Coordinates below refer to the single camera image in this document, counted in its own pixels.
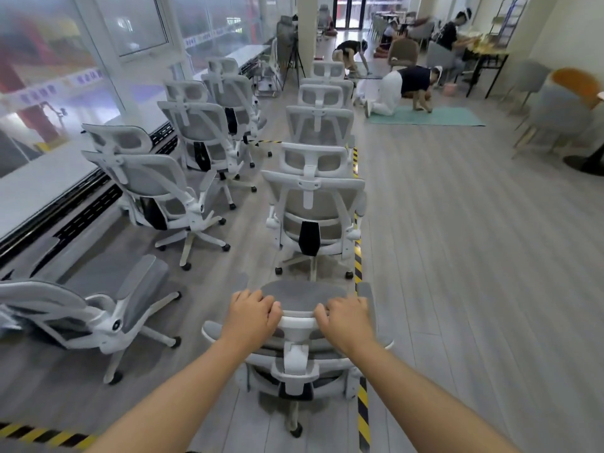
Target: gray floor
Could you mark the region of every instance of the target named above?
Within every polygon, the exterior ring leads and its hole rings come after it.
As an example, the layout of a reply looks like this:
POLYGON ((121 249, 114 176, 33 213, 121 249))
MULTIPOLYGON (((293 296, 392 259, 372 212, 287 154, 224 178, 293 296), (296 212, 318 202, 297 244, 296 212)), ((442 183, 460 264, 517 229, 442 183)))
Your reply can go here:
MULTIPOLYGON (((369 96, 376 86, 366 84, 369 96)), ((272 117, 265 138, 287 139, 283 107, 295 101, 295 90, 290 82, 283 98, 266 101, 272 117)), ((468 106, 486 127, 377 126, 356 110, 353 133, 369 200, 363 274, 396 321, 394 352, 526 452, 600 451, 604 182, 568 169, 545 145, 511 160, 518 118, 479 92, 470 99, 437 92, 435 104, 468 106)), ((264 167, 274 162, 265 159, 264 167)), ((100 353, 0 342, 0 419, 101 433, 202 353, 201 324, 223 317, 234 274, 247 272, 252 287, 275 277, 276 251, 265 228, 269 192, 257 171, 257 194, 238 191, 236 211, 218 206, 228 222, 210 233, 226 239, 230 253, 196 242, 192 271, 172 272, 170 284, 183 299, 150 321, 181 335, 179 349, 136 339, 123 360, 124 380, 106 387, 108 360, 100 353)), ((154 252, 152 230, 124 220, 113 234, 99 248, 154 252)), ((177 267, 179 250, 172 245, 160 256, 177 267)), ((304 276, 303 269, 288 276, 304 276)), ((321 265, 320 276, 353 289, 332 265, 321 265)), ((412 452, 369 393, 372 451, 412 452)), ((191 449, 358 451, 354 402, 314 403, 301 417, 305 431, 295 440, 283 428, 279 404, 231 382, 191 449)), ((0 440, 0 450, 46 448, 0 440)))

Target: person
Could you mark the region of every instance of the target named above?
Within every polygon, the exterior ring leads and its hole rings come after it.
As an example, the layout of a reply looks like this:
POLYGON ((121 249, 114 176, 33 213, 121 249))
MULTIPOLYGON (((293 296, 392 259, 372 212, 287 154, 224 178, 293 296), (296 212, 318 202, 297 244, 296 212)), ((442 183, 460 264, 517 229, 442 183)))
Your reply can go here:
POLYGON ((365 51, 369 47, 367 41, 354 41, 347 40, 336 47, 332 54, 332 60, 334 62, 343 62, 344 66, 351 72, 358 74, 358 69, 355 63, 355 55, 359 54, 361 56, 361 60, 363 61, 363 65, 367 69, 367 74, 370 75, 369 65, 367 64, 367 60, 365 58, 365 51))
POLYGON ((440 80, 443 68, 424 68, 412 66, 400 70, 393 70, 382 78, 377 101, 365 101, 365 117, 372 113, 392 116, 399 104, 399 99, 407 92, 413 93, 413 109, 425 109, 432 112, 432 106, 426 101, 426 91, 440 80))
POLYGON ((459 55, 455 59, 455 67, 451 76, 453 78, 463 73, 466 69, 466 62, 462 58, 463 53, 466 46, 472 44, 477 39, 477 37, 465 37, 457 33, 457 28, 466 24, 471 18, 472 10, 470 8, 460 11, 457 13, 455 19, 447 22, 435 37, 437 45, 443 46, 445 49, 449 49, 449 51, 453 51, 459 55))
MULTIPOLYGON (((186 451, 236 368, 272 336, 282 315, 279 302, 261 291, 233 294, 220 338, 87 451, 186 451)), ((331 299, 318 304, 314 316, 323 336, 365 375, 418 453, 519 453, 471 409, 377 342, 366 299, 331 299)))
POLYGON ((380 40, 380 44, 376 48, 373 57, 375 59, 387 59, 388 51, 390 50, 392 42, 399 36, 399 25, 396 20, 393 19, 388 24, 388 27, 386 27, 386 29, 384 30, 382 39, 380 40))

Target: pink basket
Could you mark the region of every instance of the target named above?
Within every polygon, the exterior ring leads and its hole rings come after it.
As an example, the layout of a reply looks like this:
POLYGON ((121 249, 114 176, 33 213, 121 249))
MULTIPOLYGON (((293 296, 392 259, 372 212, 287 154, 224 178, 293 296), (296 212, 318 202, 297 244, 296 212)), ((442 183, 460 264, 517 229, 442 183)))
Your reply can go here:
POLYGON ((455 83, 446 83, 443 86, 443 95, 445 97, 453 97, 457 91, 457 84, 455 83))

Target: black shirt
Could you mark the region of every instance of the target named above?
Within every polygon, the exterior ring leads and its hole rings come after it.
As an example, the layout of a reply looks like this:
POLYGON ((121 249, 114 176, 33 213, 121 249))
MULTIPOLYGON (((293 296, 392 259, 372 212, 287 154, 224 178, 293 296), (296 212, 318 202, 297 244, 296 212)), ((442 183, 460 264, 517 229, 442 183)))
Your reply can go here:
POLYGON ((428 90, 430 87, 430 68, 422 66, 412 66, 399 70, 400 76, 403 78, 403 85, 400 89, 400 94, 406 92, 416 92, 418 90, 428 90))
POLYGON ((344 41, 342 44, 340 44, 338 47, 336 47, 336 50, 339 50, 339 51, 346 52, 346 49, 352 49, 355 53, 358 53, 361 50, 361 42, 348 40, 348 41, 344 41))
POLYGON ((453 50, 453 43, 457 41, 457 26, 455 22, 447 22, 436 36, 436 44, 441 45, 449 51, 453 50))

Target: hand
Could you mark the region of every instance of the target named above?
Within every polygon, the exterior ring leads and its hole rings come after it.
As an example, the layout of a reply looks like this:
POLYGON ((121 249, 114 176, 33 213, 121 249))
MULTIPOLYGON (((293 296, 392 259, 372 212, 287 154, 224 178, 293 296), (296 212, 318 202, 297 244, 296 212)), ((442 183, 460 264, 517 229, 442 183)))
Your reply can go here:
POLYGON ((375 341, 369 306, 365 297, 334 298, 326 308, 318 304, 315 318, 325 338, 345 356, 351 358, 363 346, 375 341))
POLYGON ((273 335, 282 316, 281 304, 275 302, 275 297, 263 298, 260 290, 236 292, 231 297, 220 340, 239 348, 246 358, 273 335))

